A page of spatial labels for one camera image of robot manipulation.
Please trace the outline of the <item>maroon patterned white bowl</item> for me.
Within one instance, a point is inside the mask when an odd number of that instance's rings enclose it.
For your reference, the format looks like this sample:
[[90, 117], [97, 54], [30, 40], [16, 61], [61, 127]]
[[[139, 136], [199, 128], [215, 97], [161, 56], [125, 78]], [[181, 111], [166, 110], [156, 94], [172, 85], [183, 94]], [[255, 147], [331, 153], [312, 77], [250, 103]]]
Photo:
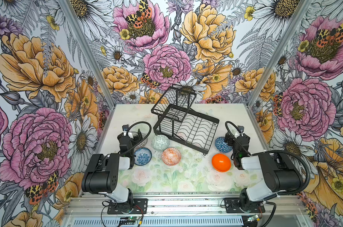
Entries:
[[148, 139], [145, 138], [145, 133], [141, 133], [141, 136], [139, 136], [137, 132], [133, 131], [131, 132], [131, 134], [133, 136], [133, 145], [137, 144], [135, 146], [135, 149], [139, 149], [147, 145]]

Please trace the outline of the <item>blue floral bowl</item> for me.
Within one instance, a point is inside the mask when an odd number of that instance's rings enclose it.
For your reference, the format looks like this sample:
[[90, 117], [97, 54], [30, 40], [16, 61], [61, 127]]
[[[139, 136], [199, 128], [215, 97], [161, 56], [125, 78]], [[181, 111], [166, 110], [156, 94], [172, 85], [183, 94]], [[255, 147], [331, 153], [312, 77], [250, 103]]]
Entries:
[[134, 152], [134, 164], [144, 166], [151, 161], [152, 152], [148, 148], [139, 148]]

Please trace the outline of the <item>black wire dish rack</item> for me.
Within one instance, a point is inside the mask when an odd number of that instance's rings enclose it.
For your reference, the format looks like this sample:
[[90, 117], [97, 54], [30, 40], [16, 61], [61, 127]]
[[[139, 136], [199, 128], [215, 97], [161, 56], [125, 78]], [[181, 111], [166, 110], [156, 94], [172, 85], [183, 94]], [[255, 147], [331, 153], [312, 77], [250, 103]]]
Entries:
[[180, 85], [167, 88], [151, 109], [151, 113], [158, 117], [153, 131], [156, 135], [164, 135], [171, 141], [207, 155], [219, 119], [193, 110], [191, 107], [196, 97], [191, 88]]

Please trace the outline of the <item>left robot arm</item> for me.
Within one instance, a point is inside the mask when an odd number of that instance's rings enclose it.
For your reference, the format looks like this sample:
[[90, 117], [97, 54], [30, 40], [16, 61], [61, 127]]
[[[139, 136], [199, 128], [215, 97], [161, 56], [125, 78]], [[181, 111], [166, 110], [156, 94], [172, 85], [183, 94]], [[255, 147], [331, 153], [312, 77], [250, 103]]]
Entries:
[[123, 132], [117, 137], [120, 151], [108, 155], [94, 154], [85, 170], [81, 189], [110, 199], [108, 214], [130, 214], [136, 205], [132, 191], [118, 181], [121, 170], [134, 167], [134, 149], [144, 139], [141, 132]]

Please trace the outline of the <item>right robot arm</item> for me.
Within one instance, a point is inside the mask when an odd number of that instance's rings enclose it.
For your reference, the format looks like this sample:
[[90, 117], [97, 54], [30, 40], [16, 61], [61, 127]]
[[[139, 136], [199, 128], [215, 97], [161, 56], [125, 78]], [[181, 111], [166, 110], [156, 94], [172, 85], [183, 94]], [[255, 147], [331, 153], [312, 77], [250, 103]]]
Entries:
[[259, 170], [263, 179], [252, 187], [242, 189], [237, 200], [231, 203], [241, 212], [258, 211], [264, 201], [279, 195], [297, 194], [306, 183], [284, 150], [265, 151], [251, 154], [250, 137], [242, 134], [235, 137], [226, 133], [224, 141], [233, 148], [231, 160], [238, 170]]

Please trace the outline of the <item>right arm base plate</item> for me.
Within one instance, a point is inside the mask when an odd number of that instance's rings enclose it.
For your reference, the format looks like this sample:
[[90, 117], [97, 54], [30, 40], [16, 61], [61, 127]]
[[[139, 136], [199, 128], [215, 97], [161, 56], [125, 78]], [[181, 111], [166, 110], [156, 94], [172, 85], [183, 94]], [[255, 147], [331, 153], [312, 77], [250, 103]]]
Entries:
[[224, 198], [223, 205], [227, 213], [265, 213], [262, 202], [241, 201], [239, 198]]

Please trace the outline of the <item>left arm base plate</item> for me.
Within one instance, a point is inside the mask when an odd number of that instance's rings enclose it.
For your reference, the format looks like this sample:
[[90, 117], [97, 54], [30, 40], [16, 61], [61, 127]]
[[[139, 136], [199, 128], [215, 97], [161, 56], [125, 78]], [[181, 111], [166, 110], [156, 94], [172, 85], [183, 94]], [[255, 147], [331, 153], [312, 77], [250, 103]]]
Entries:
[[148, 207], [148, 199], [133, 199], [132, 202], [117, 203], [109, 205], [108, 215], [131, 215], [131, 214], [146, 214]]

